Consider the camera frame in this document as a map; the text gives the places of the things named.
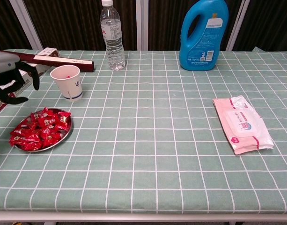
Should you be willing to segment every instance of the tablecloth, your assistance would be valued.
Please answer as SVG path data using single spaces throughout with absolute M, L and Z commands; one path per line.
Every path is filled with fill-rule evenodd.
M 15 51 L 36 53 L 34 50 Z M 60 51 L 93 60 L 83 98 L 66 101 L 49 76 L 29 101 L 0 112 L 0 210 L 125 213 L 287 212 L 287 52 L 221 52 L 211 71 L 185 71 L 178 52 L 126 51 L 113 72 L 104 51 Z M 235 156 L 214 98 L 243 95 L 264 119 L 272 150 Z M 52 150 L 8 144 L 29 113 L 56 107 L 74 128 Z

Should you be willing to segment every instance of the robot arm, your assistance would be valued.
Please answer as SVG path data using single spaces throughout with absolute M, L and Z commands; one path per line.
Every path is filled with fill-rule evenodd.
M 26 97 L 9 97 L 8 95 L 11 92 L 19 90 L 25 84 L 19 69 L 30 72 L 34 89 L 39 89 L 39 75 L 36 68 L 22 62 L 20 57 L 15 54 L 0 52 L 0 86 L 15 81 L 5 89 L 0 87 L 0 100 L 2 102 L 15 105 L 28 100 Z

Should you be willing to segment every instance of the product label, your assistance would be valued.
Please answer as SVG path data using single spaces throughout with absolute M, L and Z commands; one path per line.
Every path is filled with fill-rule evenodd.
M 257 133 L 255 123 L 244 110 L 226 111 L 228 124 L 238 137 L 253 136 Z
M 120 22 L 116 25 L 102 25 L 102 34 L 105 40 L 116 40 L 122 37 Z
M 220 34 L 223 20 L 221 18 L 208 19 L 205 31 L 198 43 L 188 52 L 189 65 L 203 66 L 212 61 L 214 48 Z

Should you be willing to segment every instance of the blue detergent bottle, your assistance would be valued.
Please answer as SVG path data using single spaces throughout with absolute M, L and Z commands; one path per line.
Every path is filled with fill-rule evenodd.
M 199 21 L 188 37 L 193 20 Z M 223 33 L 228 23 L 224 0 L 200 0 L 186 14 L 181 30 L 179 59 L 186 70 L 210 70 L 215 66 Z

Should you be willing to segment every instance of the box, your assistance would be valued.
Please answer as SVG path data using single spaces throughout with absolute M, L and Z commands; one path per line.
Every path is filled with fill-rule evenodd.
M 46 55 L 46 56 L 53 56 L 53 57 L 59 57 L 59 52 L 56 48 L 45 48 L 43 49 L 40 53 L 38 53 L 37 55 Z M 36 70 L 38 72 L 38 75 L 41 76 L 45 71 L 47 71 L 50 66 L 46 66 L 46 65 L 40 65 L 40 64 L 34 64 L 34 63 L 28 63 L 30 66 L 36 67 Z M 10 93 L 9 95 L 11 97 L 17 97 L 19 96 L 24 90 L 26 90 L 27 87 L 29 87 L 32 83 L 32 77 L 31 75 L 28 74 L 28 72 L 23 71 L 23 70 L 19 70 L 22 78 L 25 81 L 25 84 L 16 92 Z M 7 85 L 4 86 L 0 86 L 2 89 L 11 86 L 13 83 L 9 83 Z M 4 102 L 0 101 L 0 111 L 5 108 L 7 104 Z

